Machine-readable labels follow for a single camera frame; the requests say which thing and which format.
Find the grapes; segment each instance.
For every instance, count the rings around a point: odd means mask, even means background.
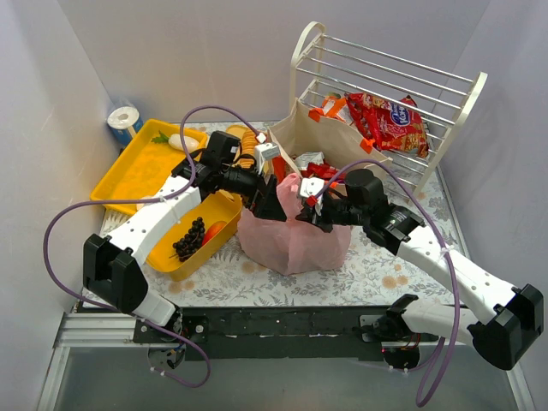
[[[173,257],[179,257],[179,261],[182,263],[192,257],[192,254],[196,253],[202,247],[205,232],[204,219],[202,217],[196,218],[192,222],[190,229],[188,229],[187,234],[178,242],[173,243],[173,248],[176,250],[176,254]]]

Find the red tomato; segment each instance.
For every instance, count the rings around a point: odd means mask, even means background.
[[[217,233],[223,229],[226,225],[224,221],[217,221],[213,223],[209,229],[205,232],[204,240],[202,241],[202,246],[204,246],[211,238],[213,238]]]

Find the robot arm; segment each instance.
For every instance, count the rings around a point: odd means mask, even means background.
[[[195,163],[194,184],[171,200],[144,206],[124,225],[101,238],[92,235],[84,246],[84,286],[118,308],[158,325],[172,327],[177,307],[148,288],[140,270],[146,256],[167,231],[207,195],[224,189],[240,194],[255,217],[285,221],[276,196],[276,178],[261,174],[262,163],[279,154],[271,143],[256,147],[256,170],[231,167],[239,140],[226,133],[211,135],[207,148]],[[181,162],[157,193],[173,193],[188,183],[190,167]],[[297,219],[323,231],[333,224],[361,226],[375,244],[418,266],[450,289],[450,272],[444,258],[449,252],[455,265],[461,299],[458,341],[473,345],[494,366],[510,369],[542,333],[543,296],[531,285],[517,289],[479,268],[457,251],[442,250],[432,230],[408,208],[389,203],[382,182],[370,170],[350,171],[344,181],[346,195],[314,195],[325,182],[303,179],[299,195],[303,210]],[[404,295],[367,332],[401,339],[428,332],[448,337],[454,308],[417,301]]]
[[[360,225],[372,242],[416,265],[447,289],[451,289],[451,278],[444,254],[450,253],[460,298],[467,306],[461,309],[457,340],[474,346],[492,365],[511,369],[543,331],[542,294],[529,284],[518,289],[457,251],[443,250],[420,217],[388,202],[382,182],[370,170],[350,171],[344,185],[346,197],[324,194],[315,202],[313,196],[323,183],[304,179],[299,193],[305,207],[298,219],[323,231],[331,231],[332,224]],[[404,295],[369,331],[394,339],[423,332],[449,337],[454,308],[417,300],[416,295]]]
[[[176,321],[177,307],[148,287],[141,267],[146,257],[164,235],[179,223],[187,212],[209,194],[224,189],[240,194],[246,208],[258,218],[285,221],[285,213],[276,196],[277,180],[268,181],[255,170],[230,167],[240,141],[230,134],[215,132],[207,148],[195,163],[196,177],[183,194],[143,206],[125,224],[105,238],[91,235],[84,245],[84,287],[116,307],[158,325]],[[279,155],[271,143],[255,147],[259,163]],[[174,193],[188,184],[191,170],[187,160],[181,162],[156,193],[156,197]]]

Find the beige tote bag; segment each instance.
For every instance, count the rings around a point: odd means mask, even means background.
[[[322,152],[325,161],[338,169],[364,158],[377,160],[390,167],[391,158],[375,149],[367,153],[360,147],[363,137],[358,130],[334,118],[320,117],[319,122],[316,122],[308,116],[309,110],[296,98],[291,114],[268,128],[271,141],[280,146],[282,158],[293,172],[301,175],[291,157],[305,152]],[[385,171],[375,164],[363,164],[355,168],[368,168],[381,180],[386,177]]]

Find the green herb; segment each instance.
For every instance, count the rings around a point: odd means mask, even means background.
[[[160,133],[160,135],[152,139],[153,143],[161,144],[161,143],[167,143],[168,141],[170,141],[170,138],[167,135],[165,135],[161,131],[158,131],[158,132]]]

